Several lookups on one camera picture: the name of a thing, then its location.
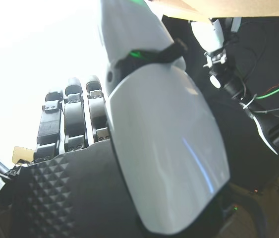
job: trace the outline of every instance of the black backdrop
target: black backdrop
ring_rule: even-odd
[[[264,45],[264,33],[260,25],[266,31],[266,51],[247,83],[253,93],[261,95],[279,83],[279,17],[244,18],[243,21],[259,22],[246,24],[239,31],[239,45],[251,47],[257,54]],[[204,94],[220,127],[232,182],[251,191],[263,189],[279,175],[279,156],[262,142],[254,122],[242,109],[227,94],[212,86],[208,69],[203,68],[206,63],[204,50],[193,36],[190,24],[166,16],[163,17],[163,23],[174,39],[180,38],[189,47],[189,53],[184,57],[186,72]],[[229,52],[235,54],[236,63],[244,74],[251,69],[254,58],[249,51],[236,46],[231,47]],[[266,109],[279,107],[279,93],[260,103]]]

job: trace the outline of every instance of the green wire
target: green wire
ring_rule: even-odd
[[[264,98],[267,98],[267,97],[270,97],[271,95],[275,94],[275,93],[278,93],[279,92],[279,89],[275,90],[274,92],[271,92],[269,94],[266,94],[264,96],[260,96],[260,97],[257,97],[256,99],[264,99]]]

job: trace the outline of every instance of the yellow object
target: yellow object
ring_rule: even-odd
[[[209,22],[215,17],[279,16],[279,0],[153,0],[164,15]]]
[[[12,153],[12,162],[17,164],[19,160],[32,162],[34,160],[34,150],[15,146]]]

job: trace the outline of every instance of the robotic hand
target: robotic hand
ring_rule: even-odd
[[[240,19],[234,18],[231,31],[236,32]],[[237,100],[246,114],[255,122],[263,142],[275,154],[279,153],[279,117],[266,112],[246,87],[242,79],[234,74],[235,66],[226,56],[224,34],[218,19],[212,25],[192,22],[192,31],[201,47],[206,51],[207,64],[210,69],[210,81],[218,89],[224,89],[232,99]]]

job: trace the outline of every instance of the cardboard box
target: cardboard box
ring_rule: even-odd
[[[150,0],[164,15],[209,22],[212,17],[279,16],[279,0]]]

